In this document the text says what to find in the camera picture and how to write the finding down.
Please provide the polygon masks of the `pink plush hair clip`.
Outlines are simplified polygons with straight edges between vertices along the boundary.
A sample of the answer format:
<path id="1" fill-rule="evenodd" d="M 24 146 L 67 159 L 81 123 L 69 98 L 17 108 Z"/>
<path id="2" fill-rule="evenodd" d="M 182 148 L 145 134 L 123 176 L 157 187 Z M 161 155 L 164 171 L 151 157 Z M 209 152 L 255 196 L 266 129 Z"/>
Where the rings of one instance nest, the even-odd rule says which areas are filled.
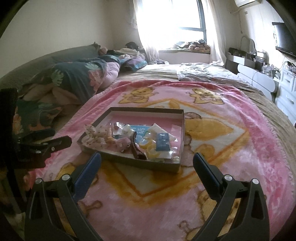
<path id="1" fill-rule="evenodd" d="M 122 137 L 115 141 L 116 150 L 118 152 L 125 152 L 131 145 L 131 140 L 128 137 Z"/>

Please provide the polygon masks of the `brown hair claw clip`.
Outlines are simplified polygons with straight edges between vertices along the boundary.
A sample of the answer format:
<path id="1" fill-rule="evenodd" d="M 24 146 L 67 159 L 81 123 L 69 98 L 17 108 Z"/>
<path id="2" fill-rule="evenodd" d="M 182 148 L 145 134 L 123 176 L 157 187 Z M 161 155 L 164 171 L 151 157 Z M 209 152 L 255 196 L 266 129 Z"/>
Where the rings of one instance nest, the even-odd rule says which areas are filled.
<path id="1" fill-rule="evenodd" d="M 147 160 L 145 153 L 142 152 L 136 144 L 136 137 L 137 137 L 137 132 L 133 132 L 132 138 L 131 138 L 131 144 L 132 144 L 131 150 L 132 150 L 133 157 L 138 160 Z"/>

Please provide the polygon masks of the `clear plastic jewelry bag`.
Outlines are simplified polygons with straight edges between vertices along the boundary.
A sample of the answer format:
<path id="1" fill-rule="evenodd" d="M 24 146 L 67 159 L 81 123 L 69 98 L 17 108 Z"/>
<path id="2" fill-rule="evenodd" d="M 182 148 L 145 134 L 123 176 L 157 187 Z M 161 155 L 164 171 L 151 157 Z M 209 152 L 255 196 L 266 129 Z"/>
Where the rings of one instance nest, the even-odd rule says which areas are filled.
<path id="1" fill-rule="evenodd" d="M 175 156 L 178 155 L 178 146 L 175 143 L 170 142 L 170 151 L 156 151 L 156 139 L 153 138 L 142 138 L 138 143 L 141 150 L 144 151 L 149 161 L 165 162 L 171 161 Z"/>

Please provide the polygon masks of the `blue jewelry box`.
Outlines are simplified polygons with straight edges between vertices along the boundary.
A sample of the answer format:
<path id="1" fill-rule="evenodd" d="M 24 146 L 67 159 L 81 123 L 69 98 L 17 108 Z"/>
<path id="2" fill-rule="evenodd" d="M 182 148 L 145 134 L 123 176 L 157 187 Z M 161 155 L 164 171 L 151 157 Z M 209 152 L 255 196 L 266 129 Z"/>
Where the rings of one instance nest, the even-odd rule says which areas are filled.
<path id="1" fill-rule="evenodd" d="M 170 151 L 170 137 L 168 133 L 158 133 L 156 138 L 156 151 Z"/>

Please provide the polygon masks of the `dark floral duvet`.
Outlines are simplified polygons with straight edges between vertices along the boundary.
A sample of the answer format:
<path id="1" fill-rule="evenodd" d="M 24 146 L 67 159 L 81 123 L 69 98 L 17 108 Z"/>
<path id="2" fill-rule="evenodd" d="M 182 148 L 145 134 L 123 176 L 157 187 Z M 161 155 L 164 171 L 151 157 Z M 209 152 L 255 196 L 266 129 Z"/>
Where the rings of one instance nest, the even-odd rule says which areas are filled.
<path id="1" fill-rule="evenodd" d="M 61 62 L 37 73 L 18 91 L 13 134 L 51 128 L 114 82 L 120 60 L 114 55 Z"/>

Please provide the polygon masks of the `pink bear fleece blanket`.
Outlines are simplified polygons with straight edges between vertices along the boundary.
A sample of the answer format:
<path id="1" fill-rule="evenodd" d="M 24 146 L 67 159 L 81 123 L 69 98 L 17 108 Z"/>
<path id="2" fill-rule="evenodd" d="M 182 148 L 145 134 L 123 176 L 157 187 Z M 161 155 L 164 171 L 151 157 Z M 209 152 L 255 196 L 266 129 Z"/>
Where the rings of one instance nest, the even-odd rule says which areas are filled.
<path id="1" fill-rule="evenodd" d="M 270 237 L 295 207 L 295 129 L 250 90 L 204 82 L 124 81 L 86 102 L 58 136 L 73 139 L 36 178 L 54 181 L 106 152 L 79 202 L 104 240 L 190 240 L 215 206 L 193 167 L 201 153 L 237 180 L 257 178 Z"/>

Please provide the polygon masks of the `pink shallow cardboard box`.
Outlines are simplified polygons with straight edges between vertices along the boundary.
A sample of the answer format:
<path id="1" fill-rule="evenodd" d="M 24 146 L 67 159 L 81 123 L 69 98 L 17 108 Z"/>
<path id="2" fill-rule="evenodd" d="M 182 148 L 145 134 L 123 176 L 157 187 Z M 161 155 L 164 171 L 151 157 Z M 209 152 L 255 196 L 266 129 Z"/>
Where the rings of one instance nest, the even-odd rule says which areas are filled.
<path id="1" fill-rule="evenodd" d="M 125 135 L 114 136 L 113 135 L 113 123 L 120 122 L 125 124 Z M 171 161 L 155 162 L 147 160 L 138 160 L 133 157 L 132 144 L 123 153 L 116 150 L 115 141 L 122 137 L 132 138 L 133 132 L 137 132 L 136 144 L 142 140 L 142 138 L 157 138 L 157 134 L 148 132 L 148 128 L 154 123 L 159 125 L 165 131 L 174 135 L 177 139 L 170 141 L 178 146 L 178 155 Z M 82 145 L 81 140 L 86 135 L 85 132 L 79 137 L 78 145 L 83 152 L 93 153 L 99 152 L 103 159 L 113 161 L 137 168 L 164 171 L 177 173 L 181 166 L 181 156 L 184 147 L 184 130 L 185 130 L 185 114 L 181 109 L 170 108 L 131 108 L 131 107 L 112 107 L 107 109 L 99 118 L 93 123 L 89 124 L 94 127 L 98 126 L 111 126 L 112 135 L 114 137 L 114 143 L 101 150 L 90 149 Z"/>

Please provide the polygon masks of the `purple blue pillow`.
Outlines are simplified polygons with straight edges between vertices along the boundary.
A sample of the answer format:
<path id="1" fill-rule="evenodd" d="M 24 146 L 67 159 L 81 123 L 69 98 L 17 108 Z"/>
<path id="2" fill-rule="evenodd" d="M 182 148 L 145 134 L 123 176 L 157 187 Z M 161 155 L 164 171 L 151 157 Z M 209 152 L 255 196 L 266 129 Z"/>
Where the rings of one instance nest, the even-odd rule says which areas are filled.
<path id="1" fill-rule="evenodd" d="M 120 70 L 122 72 L 136 72 L 147 66 L 147 61 L 140 57 L 132 57 L 120 60 Z"/>

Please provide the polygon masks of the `white drawer cabinet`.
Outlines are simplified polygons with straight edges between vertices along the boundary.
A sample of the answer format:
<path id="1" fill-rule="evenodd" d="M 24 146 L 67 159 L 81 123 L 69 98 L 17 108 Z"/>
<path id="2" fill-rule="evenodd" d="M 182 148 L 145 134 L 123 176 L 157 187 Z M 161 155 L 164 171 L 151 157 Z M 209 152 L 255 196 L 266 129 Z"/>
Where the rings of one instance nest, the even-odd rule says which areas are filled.
<path id="1" fill-rule="evenodd" d="M 275 104 L 288 117 L 293 126 L 295 126 L 296 120 L 295 94 L 295 73 L 287 68 L 283 68 L 281 70 Z"/>

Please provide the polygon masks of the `white crumpled sheet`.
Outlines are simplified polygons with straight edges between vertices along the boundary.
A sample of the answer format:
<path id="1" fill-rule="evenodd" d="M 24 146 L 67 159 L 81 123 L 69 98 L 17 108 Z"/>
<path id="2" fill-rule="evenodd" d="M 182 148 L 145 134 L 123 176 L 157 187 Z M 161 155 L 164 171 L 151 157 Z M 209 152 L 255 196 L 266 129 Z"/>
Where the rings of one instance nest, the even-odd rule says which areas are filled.
<path id="1" fill-rule="evenodd" d="M 182 63 L 177 68 L 177 76 L 180 81 L 229 85 L 240 90 L 258 92 L 263 95 L 262 91 L 221 66 L 205 63 Z"/>

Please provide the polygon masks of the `white rounded bench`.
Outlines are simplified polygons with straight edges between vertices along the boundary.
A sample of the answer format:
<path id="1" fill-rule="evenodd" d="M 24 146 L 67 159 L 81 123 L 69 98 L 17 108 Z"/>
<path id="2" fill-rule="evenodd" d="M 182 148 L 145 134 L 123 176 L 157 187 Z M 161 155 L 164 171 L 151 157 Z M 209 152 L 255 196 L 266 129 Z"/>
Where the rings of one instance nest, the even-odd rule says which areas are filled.
<path id="1" fill-rule="evenodd" d="M 275 102 L 278 91 L 278 83 L 270 76 L 255 69 L 255 62 L 249 59 L 226 54 L 226 69 L 236 74 L 243 81 L 260 90 L 270 101 Z"/>

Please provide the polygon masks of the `black flat television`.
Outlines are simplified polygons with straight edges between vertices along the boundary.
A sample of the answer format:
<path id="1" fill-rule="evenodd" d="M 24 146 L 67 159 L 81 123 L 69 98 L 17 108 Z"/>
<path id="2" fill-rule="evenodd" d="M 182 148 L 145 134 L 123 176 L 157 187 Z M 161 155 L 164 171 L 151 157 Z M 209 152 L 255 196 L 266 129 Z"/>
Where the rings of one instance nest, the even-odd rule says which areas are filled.
<path id="1" fill-rule="evenodd" d="M 272 22 L 275 48 L 281 53 L 295 58 L 295 40 L 285 23 Z"/>

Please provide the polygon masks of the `plush toys on windowsill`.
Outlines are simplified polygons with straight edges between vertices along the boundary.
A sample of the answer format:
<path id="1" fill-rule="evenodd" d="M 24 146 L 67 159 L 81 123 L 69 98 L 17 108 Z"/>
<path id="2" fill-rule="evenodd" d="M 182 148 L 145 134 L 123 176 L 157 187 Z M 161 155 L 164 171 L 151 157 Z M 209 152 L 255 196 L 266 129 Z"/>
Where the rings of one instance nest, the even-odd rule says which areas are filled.
<path id="1" fill-rule="evenodd" d="M 178 42 L 173 46 L 173 49 L 205 54 L 210 54 L 211 52 L 210 46 L 203 39 L 192 42 Z"/>

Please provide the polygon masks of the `white air conditioner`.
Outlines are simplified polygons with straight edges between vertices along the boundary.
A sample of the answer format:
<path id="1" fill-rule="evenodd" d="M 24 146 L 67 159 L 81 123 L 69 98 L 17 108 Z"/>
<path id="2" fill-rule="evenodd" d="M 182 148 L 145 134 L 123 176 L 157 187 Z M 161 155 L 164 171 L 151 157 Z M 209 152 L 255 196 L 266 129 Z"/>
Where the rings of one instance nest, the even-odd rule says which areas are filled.
<path id="1" fill-rule="evenodd" d="M 238 8 L 247 8 L 256 4 L 261 4 L 262 0 L 235 0 L 234 2 Z"/>

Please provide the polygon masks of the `window with dark frame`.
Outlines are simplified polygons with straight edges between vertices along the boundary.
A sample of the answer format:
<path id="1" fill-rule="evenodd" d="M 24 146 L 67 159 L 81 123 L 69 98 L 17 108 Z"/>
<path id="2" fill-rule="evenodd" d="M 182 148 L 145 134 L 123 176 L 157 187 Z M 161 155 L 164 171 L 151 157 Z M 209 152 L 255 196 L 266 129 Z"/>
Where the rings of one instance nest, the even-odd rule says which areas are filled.
<path id="1" fill-rule="evenodd" d="M 180 1 L 178 20 L 181 33 L 188 41 L 203 40 L 207 42 L 205 14 L 202 1 Z"/>

